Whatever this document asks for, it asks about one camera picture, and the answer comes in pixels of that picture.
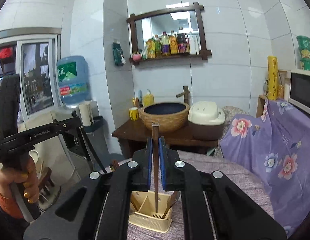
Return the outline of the left hand yellow nails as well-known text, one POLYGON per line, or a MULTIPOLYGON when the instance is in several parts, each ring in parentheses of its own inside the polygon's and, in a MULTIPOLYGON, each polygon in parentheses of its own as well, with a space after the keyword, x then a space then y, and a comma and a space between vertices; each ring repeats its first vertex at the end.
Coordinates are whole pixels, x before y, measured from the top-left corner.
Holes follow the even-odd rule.
POLYGON ((39 181, 32 157, 28 158, 24 171, 12 167, 0 169, 0 208, 12 218, 22 219, 17 200, 34 205, 39 200, 39 181))

